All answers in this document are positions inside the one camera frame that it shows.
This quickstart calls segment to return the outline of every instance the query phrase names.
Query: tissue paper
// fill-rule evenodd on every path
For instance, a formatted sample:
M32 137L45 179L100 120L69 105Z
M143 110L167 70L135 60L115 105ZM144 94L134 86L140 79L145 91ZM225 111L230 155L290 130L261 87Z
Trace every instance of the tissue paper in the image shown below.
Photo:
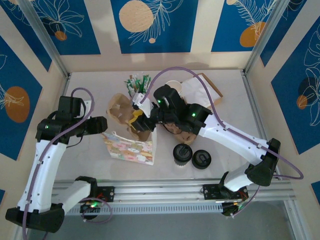
M203 80L205 86L208 88L213 102L222 97L221 92L203 73L199 74L199 77ZM181 96L188 104L200 104L206 108L210 107L210 101L207 93L196 77L182 82Z

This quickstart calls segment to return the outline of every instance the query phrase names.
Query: black bracket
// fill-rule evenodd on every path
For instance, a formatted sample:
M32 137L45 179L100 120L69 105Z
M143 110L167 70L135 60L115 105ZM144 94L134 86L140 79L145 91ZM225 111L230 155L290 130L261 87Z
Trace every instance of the black bracket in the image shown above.
M98 186L97 196L98 199L102 199L107 203L113 203L115 197L115 187L114 186Z
M231 191L224 186L226 176L229 172L225 172L219 184L204 184L201 193L204 195L204 200L237 200L248 199L247 187L241 187L238 191Z
M104 200L107 203L113 203L115 197L115 187L114 186L98 186L96 188L96 196L95 198ZM100 213L101 204L98 204L95 207L91 207L91 202L86 201L84 204L80 206L80 213ZM86 215L84 216L87 220L92 220L96 218L98 215Z
M243 199L244 197L240 194L240 192L244 193L245 197L248 199L248 190L244 186L240 188L236 192L232 192L232 194L229 196L222 193L221 188L219 187L219 184L205 184L202 187L201 192L204 195L204 200L219 200L219 199L226 199L226 200L237 200L237 199Z
M20 207L9 208L5 219L22 227L24 211ZM38 210L28 212L26 215L26 227L44 232L55 233L59 230L65 219L65 211L62 204L52 204L50 210L39 213Z

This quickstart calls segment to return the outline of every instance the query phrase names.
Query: white table surface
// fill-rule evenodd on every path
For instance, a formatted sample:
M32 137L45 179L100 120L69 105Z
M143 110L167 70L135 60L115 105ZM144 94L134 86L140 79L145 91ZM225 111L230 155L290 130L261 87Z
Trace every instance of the white table surface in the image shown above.
M152 78L159 71L145 71ZM240 70L196 70L204 73L223 94L222 101L216 105L220 118L234 127L258 137L257 126L250 107ZM116 131L118 135L129 137L124 127L119 126L107 116L107 105L116 93L128 95L124 81L134 71L122 72L74 72L71 75L67 96L77 87L87 88L95 100L93 117L105 116L108 121L108 133ZM163 74L154 84L151 93L169 80L183 81L192 76L184 71L170 71ZM78 91L75 97L89 100L89 96ZM77 143L73 137L70 145ZM155 180L155 179L203 179L221 178L226 171L232 171L246 160L225 146L198 136L190 145L193 152L203 149L211 154L212 162L207 169L195 168L191 161L180 167L174 163L173 148L179 144L175 137L162 126L157 127L157 147L154 165L113 159L100 134L84 136L82 142L66 150L56 180L74 180L78 176L94 177L99 180Z

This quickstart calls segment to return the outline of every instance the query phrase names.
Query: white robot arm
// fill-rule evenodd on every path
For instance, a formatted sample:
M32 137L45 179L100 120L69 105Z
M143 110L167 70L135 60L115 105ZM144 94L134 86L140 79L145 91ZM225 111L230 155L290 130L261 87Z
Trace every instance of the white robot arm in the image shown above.
M58 166L70 137L82 138L86 135L102 133L108 127L107 120L103 116L86 120L83 119L84 117L79 117L81 104L85 113L86 107L81 98L62 96L58 110L38 124L35 156L29 179L17 207L7 210L5 218L8 221L22 226L26 212L27 228L55 233L61 227L65 214L72 207L84 198L97 197L97 180L80 176L69 188L52 198ZM77 127L70 129L77 123L79 123Z
M155 124L175 123L182 131L214 140L241 155L248 163L232 172L226 172L221 179L221 191L225 191L227 196L252 183L260 186L270 185L278 158L263 147L272 148L272 151L278 153L279 141L274 138L269 142L259 139L223 121L225 126L222 126L209 109L195 103L186 104L177 91L168 85L158 88L154 97L159 106L152 104L148 98L141 103L144 98L142 93L133 97L133 104L144 113L132 123L135 129L152 131ZM228 131L229 128L254 140L258 146Z

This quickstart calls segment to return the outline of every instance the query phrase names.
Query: purple cable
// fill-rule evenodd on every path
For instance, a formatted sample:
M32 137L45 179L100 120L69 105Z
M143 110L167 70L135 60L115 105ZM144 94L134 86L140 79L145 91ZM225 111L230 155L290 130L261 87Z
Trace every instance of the purple cable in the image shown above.
M82 123L84 123L86 121L86 119L91 115L91 113L93 112L94 108L95 108L95 99L94 99L94 96L92 95L92 93L84 88L84 87L77 87L75 88L72 92L71 92L71 97L73 97L75 91L78 91L78 90L83 90L83 91L86 91L89 95L90 95L90 98L91 98L91 107L90 107L90 110L89 112L87 113L87 115L85 115L83 117L83 119L81 119L79 122L77 122L75 125L69 127L68 129L64 130L63 132L59 133L57 136L55 136L48 144L47 146L44 148L40 158L39 158L39 162L36 167L35 167L35 170L33 172L33 175L32 175L32 179L31 179L31 183L30 183L30 188L29 188L29 191L28 191L28 194L27 194L27 197L26 197L26 201L27 201L27 204L25 205L24 207L24 212L23 212L23 218L22 218L22 236L23 236L23 240L28 240L28 237L27 237L27 214L28 214L28 210L29 210L29 202L31 200L31 195L32 195L32 192L34 190L34 186L35 186L35 182L36 182L36 179L37 179L37 175L38 175L38 172L39 172L39 169L40 169L40 166L42 165L41 162L43 161L45 155L47 154L47 151L49 150L49 148L54 144L54 142L56 140L58 140L60 137L62 137L63 135L65 135L66 133L70 132L71 130L75 129L76 127L78 127L79 125L81 125Z
M255 193L253 194L253 196L250 198L250 200L247 202L246 205L244 205L244 207L242 209L240 209L239 211L237 211L235 214L233 214L232 216L229 216L228 218L234 218L235 216L237 216L239 213L241 213L250 203L253 199L255 199L257 193L259 192L260 186L258 185L257 190L255 191Z
M193 71L191 71L190 69L188 68L185 68L185 67L182 67L182 66L173 66L173 67L169 67L167 69L164 69L162 70L161 72L159 72L155 77L154 79L151 81L150 85L149 85L149 88L148 90L146 91L145 93L145 96L143 97L143 99L141 100L141 103L143 103L146 98L148 97L149 93L150 93L150 90L151 90L151 87L153 86L153 84L155 83L155 81L162 75L164 74L165 72L168 72L168 71L171 71L171 70L183 70L183 71L186 71L190 74L192 74L194 77L196 77L200 83L202 84L208 98L209 98L209 101L210 101L210 104L211 104L211 107L212 107L212 110L213 110L213 114L215 116L215 118L217 119L217 121L219 122L219 124L223 127L223 128L226 128L226 125L224 124L224 122L220 119L218 113L217 113L217 110L214 106L214 102L212 101L212 98L210 96L210 93L209 93L209 90L207 88L207 86L205 85L204 81L202 81L202 79ZM226 128L227 131L233 133L234 135L237 135L238 137L242 138L242 139L245 139L247 140L248 142L256 145L256 147L258 148L258 146L260 145L259 143L255 142L254 140L250 139L249 137L247 136L244 136L242 135L241 133L233 130L232 128L229 128L227 127ZM274 177L278 177L278 178L287 178L287 179L297 179L297 180L301 180L304 178L304 174L300 171L299 168L297 168L295 165L293 165L291 162L289 162L287 159L285 159L283 156L277 154L276 152L270 150L269 148L266 148L265 146L261 146L261 148L265 151L267 151L268 153L276 156L277 158L281 159L282 161L284 161L286 164L288 164L291 168L293 168L300 176L287 176L287 175L273 175Z
M90 224L106 224L107 222L110 221L110 219L112 218L112 207L105 201L105 200L102 200L100 198L96 198L96 197L86 197L84 199L81 200L82 201L99 201L103 204L105 204L108 208L109 208L109 211L110 211L110 216L106 219L106 220L103 220L103 221L89 221L87 219L85 219L85 212L90 209L90 207L88 207L86 210L83 211L81 217L83 218L83 220L85 220L86 223L90 223Z

